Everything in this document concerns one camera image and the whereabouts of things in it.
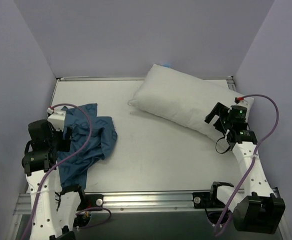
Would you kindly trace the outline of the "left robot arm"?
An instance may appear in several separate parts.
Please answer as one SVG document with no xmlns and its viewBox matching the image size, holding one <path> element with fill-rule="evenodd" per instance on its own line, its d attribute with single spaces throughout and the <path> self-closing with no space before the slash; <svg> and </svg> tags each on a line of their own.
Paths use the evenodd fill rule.
<svg viewBox="0 0 292 240">
<path fill-rule="evenodd" d="M 80 185 L 62 188 L 58 193 L 58 150 L 69 151 L 71 129 L 66 139 L 45 120 L 28 125 L 30 141 L 21 161 L 28 182 L 31 215 L 22 235 L 24 240 L 74 240 L 73 224 L 77 210 L 86 206 L 87 197 Z"/>
</svg>

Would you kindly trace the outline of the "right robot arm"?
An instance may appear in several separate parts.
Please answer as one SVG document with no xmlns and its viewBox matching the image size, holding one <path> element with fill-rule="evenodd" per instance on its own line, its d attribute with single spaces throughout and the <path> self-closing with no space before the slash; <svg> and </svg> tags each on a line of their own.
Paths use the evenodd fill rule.
<svg viewBox="0 0 292 240">
<path fill-rule="evenodd" d="M 235 229 L 273 235 L 286 209 L 282 198 L 277 197 L 270 187 L 259 158 L 259 141 L 248 128 L 247 107 L 239 103 L 227 107 L 218 102 L 205 117 L 223 134 L 240 168 L 242 178 L 237 186 L 227 182 L 213 182 L 208 193 L 208 202 L 223 208 L 216 227 L 226 224 L 225 217 L 232 219 Z"/>
</svg>

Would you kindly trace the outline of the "white pillow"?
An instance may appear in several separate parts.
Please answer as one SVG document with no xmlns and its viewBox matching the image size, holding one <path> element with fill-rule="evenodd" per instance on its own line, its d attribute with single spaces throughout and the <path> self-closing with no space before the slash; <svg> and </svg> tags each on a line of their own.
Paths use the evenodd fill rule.
<svg viewBox="0 0 292 240">
<path fill-rule="evenodd" d="M 204 122 L 217 102 L 230 107 L 241 94 L 207 80 L 153 65 L 143 84 L 128 104 L 139 110 L 177 123 L 206 135 L 219 146 L 228 146 L 212 123 Z"/>
</svg>

